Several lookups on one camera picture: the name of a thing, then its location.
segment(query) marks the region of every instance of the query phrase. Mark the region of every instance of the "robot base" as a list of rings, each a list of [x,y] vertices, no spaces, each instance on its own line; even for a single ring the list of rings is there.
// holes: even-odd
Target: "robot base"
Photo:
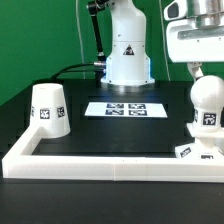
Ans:
[[[104,89],[109,89],[113,90],[116,92],[121,92],[121,93],[126,93],[126,92],[131,92],[131,93],[138,93],[138,92],[145,92],[150,89],[153,89],[155,86],[155,80],[150,79],[146,84],[144,85],[116,85],[112,83],[107,83],[107,82],[101,82],[101,87]]]

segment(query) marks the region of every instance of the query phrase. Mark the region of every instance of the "green backdrop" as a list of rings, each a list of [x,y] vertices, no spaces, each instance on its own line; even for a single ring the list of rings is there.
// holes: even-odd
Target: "green backdrop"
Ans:
[[[79,1],[80,24],[86,62],[96,60],[96,46],[88,0]],[[152,76],[167,80],[158,0],[133,0],[147,17],[146,52],[152,60]],[[171,0],[162,0],[163,8]],[[47,78],[68,65],[81,62],[75,0],[0,1],[0,105],[33,81]],[[105,53],[111,51],[109,9],[99,14]],[[192,80],[186,64],[170,60],[171,80]],[[224,77],[221,63],[203,65],[203,71]],[[82,78],[67,74],[64,77]]]

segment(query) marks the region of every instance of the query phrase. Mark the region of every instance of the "black table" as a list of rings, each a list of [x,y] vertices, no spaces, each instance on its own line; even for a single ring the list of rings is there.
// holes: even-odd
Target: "black table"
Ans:
[[[158,82],[144,93],[65,80],[72,132],[41,140],[39,155],[174,157],[193,139],[190,82]],[[0,108],[0,158],[29,125],[32,87]],[[162,103],[167,119],[85,117],[89,102]],[[0,177],[0,223],[223,223],[224,185],[216,183],[22,180]]]

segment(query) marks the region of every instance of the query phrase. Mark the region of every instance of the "white robot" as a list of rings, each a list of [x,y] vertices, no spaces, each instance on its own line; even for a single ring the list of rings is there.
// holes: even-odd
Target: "white robot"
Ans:
[[[92,8],[98,12],[105,6],[111,11],[113,43],[106,60],[106,76],[101,79],[102,86],[121,92],[150,88],[154,79],[150,75],[150,58],[145,53],[145,15],[132,0],[98,0],[88,7],[93,17],[96,13],[92,13]]]
[[[164,10],[168,53],[173,62],[187,62],[195,80],[191,99],[195,118],[187,127],[195,142],[176,147],[178,158],[217,159],[223,152],[216,139],[224,138],[220,125],[224,106],[224,82],[203,76],[201,62],[224,61],[224,1],[175,0]]]

